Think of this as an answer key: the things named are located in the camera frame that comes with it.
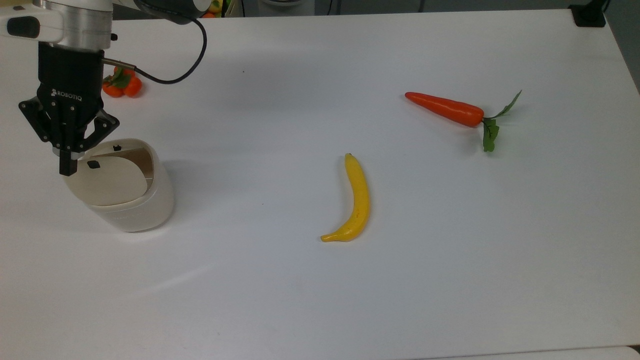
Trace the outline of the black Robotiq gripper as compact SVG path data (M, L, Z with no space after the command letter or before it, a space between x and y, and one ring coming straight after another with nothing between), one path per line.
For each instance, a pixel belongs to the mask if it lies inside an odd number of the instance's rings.
M85 52L38 44L37 97L18 109L42 142L59 157L59 174L78 170L80 153L98 146L119 127L118 118L103 110L103 51Z

